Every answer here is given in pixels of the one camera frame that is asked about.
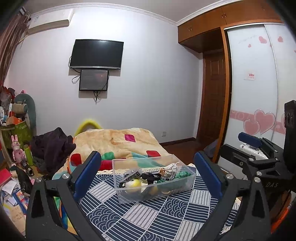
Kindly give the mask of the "green knitted cloth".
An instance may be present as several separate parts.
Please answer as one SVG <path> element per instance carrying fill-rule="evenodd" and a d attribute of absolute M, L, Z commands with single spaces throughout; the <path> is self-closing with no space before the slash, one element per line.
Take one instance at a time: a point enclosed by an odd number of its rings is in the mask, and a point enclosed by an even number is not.
<path fill-rule="evenodd" d="M 167 181 L 174 181 L 177 179 L 187 178 L 191 175 L 192 174 L 188 171 L 180 171 L 177 174 L 173 174 L 170 178 L 162 177 L 160 180 L 157 181 L 157 183 L 163 183 L 163 182 L 167 182 Z"/>

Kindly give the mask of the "white drawstring bag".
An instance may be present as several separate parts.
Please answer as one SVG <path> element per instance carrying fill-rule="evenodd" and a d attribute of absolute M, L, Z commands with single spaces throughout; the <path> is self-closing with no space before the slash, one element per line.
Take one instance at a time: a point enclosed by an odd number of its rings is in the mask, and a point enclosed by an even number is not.
<path fill-rule="evenodd" d="M 179 162 L 171 163 L 168 166 L 160 168 L 159 174 L 161 175 L 161 179 L 165 181 L 173 180 L 182 168 L 182 166 L 178 165 L 178 163 Z"/>

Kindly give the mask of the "black and white pouch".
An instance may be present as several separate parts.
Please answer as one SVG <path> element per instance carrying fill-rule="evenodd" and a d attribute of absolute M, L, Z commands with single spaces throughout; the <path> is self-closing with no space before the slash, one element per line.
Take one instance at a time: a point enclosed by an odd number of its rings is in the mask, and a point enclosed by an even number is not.
<path fill-rule="evenodd" d="M 148 185 L 155 184 L 161 179 L 159 173 L 143 172 L 142 169 L 131 169 L 123 174 L 118 187 L 123 188 L 126 193 L 142 193 Z"/>

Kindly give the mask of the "yellow sponge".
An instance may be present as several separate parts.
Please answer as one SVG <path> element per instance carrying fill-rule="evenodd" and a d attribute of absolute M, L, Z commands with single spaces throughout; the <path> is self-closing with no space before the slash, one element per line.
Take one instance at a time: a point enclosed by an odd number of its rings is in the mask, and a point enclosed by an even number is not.
<path fill-rule="evenodd" d="M 148 194 L 149 195 L 155 196 L 155 195 L 157 195 L 157 193 L 158 193 L 157 185 L 153 185 L 153 186 L 149 187 L 149 189 L 148 189 Z"/>

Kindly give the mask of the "white suitcase with stickers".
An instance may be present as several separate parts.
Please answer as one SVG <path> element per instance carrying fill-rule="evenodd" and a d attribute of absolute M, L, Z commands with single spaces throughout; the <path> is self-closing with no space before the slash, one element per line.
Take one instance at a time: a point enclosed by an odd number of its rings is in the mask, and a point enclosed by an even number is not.
<path fill-rule="evenodd" d="M 243 143 L 239 146 L 239 149 L 251 156 L 254 156 L 256 160 L 266 160 L 267 156 L 259 149 L 249 144 Z"/>

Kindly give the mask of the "blue patterned tablecloth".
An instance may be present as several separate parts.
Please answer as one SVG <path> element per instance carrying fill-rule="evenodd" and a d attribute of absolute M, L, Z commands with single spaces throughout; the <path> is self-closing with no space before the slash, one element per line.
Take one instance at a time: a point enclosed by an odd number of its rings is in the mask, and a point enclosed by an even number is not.
<path fill-rule="evenodd" d="M 106 240 L 191 240 L 218 204 L 198 174 L 190 191 L 120 204 L 112 174 L 97 174 L 80 207 Z"/>

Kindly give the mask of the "dark purple clothing pile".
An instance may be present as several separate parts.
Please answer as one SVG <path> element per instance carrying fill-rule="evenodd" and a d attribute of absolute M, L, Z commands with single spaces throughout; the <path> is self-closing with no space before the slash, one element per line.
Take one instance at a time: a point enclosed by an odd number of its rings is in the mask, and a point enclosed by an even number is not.
<path fill-rule="evenodd" d="M 33 161 L 39 171 L 45 174 L 57 172 L 75 148 L 73 137 L 66 135 L 60 127 L 45 134 L 34 136 L 30 141 Z"/>

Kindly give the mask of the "green bottle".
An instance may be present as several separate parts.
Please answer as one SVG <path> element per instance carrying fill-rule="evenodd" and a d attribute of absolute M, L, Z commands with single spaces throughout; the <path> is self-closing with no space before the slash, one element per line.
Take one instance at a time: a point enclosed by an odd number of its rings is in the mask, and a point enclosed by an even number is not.
<path fill-rule="evenodd" d="M 24 150 L 24 153 L 25 153 L 25 156 L 26 156 L 26 160 L 27 160 L 27 163 L 29 166 L 33 166 L 34 165 L 34 162 L 33 162 L 33 156 L 32 156 L 32 153 L 30 151 L 30 148 L 28 145 L 24 145 L 23 146 L 23 150 Z"/>

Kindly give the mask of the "green cardboard box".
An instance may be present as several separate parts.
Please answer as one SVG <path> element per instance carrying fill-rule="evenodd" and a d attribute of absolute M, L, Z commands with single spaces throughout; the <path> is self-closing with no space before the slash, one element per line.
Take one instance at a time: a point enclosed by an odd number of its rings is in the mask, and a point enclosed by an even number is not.
<path fill-rule="evenodd" d="M 18 136 L 21 148 L 23 147 L 23 142 L 30 142 L 32 139 L 32 131 L 25 121 L 17 125 L 1 126 L 1 132 L 7 149 L 11 149 L 11 136 Z"/>

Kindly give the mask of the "colourful plush blanket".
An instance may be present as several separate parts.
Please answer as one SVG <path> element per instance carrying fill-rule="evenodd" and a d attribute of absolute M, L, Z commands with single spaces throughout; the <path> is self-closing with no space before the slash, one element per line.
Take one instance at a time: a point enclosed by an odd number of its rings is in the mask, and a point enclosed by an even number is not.
<path fill-rule="evenodd" d="M 59 179 L 64 173 L 72 173 L 75 166 L 71 164 L 71 157 L 79 154 L 81 162 L 87 159 L 92 151 L 101 155 L 101 165 L 98 172 L 108 173 L 112 170 L 113 159 L 140 159 L 138 165 L 149 166 L 144 158 L 169 156 L 170 154 L 159 144 L 151 131 L 143 128 L 129 128 L 124 130 L 90 129 L 79 133 L 73 138 L 76 148 L 67 154 L 65 164 L 54 174 L 53 180 Z"/>

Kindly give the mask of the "grey plush toy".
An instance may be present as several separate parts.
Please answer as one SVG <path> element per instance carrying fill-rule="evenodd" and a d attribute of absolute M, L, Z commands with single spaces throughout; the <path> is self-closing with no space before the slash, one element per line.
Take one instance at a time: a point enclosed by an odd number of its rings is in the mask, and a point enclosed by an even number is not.
<path fill-rule="evenodd" d="M 33 130 L 36 127 L 36 106 L 30 95 L 21 93 L 15 96 L 12 111 L 25 117 L 29 129 Z"/>

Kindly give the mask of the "striped brown curtain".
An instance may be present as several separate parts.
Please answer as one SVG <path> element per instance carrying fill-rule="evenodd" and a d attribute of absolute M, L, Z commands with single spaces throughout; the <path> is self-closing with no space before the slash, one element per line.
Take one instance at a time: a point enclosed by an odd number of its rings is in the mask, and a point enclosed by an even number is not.
<path fill-rule="evenodd" d="M 16 47 L 28 33 L 31 13 L 17 14 L 1 34 L 1 86 L 4 86 Z"/>

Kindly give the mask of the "white air conditioner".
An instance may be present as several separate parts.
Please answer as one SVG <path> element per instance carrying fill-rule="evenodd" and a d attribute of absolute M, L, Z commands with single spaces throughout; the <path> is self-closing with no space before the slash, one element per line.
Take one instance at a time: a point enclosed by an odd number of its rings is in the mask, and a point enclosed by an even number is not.
<path fill-rule="evenodd" d="M 28 28 L 28 35 L 68 27 L 74 15 L 74 9 L 62 9 L 33 17 Z"/>

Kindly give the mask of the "small wall monitor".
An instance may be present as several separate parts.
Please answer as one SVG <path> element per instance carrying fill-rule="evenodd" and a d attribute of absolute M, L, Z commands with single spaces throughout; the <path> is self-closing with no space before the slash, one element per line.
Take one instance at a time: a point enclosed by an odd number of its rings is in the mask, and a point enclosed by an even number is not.
<path fill-rule="evenodd" d="M 107 91 L 109 71 L 100 69 L 82 69 L 79 81 L 80 91 Z"/>

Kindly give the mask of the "large wall television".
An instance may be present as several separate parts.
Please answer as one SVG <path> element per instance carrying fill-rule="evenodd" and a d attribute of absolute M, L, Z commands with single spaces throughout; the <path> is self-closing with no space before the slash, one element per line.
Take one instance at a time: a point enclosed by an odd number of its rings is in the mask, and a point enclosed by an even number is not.
<path fill-rule="evenodd" d="M 70 68 L 120 69 L 124 42 L 96 39 L 76 39 Z"/>

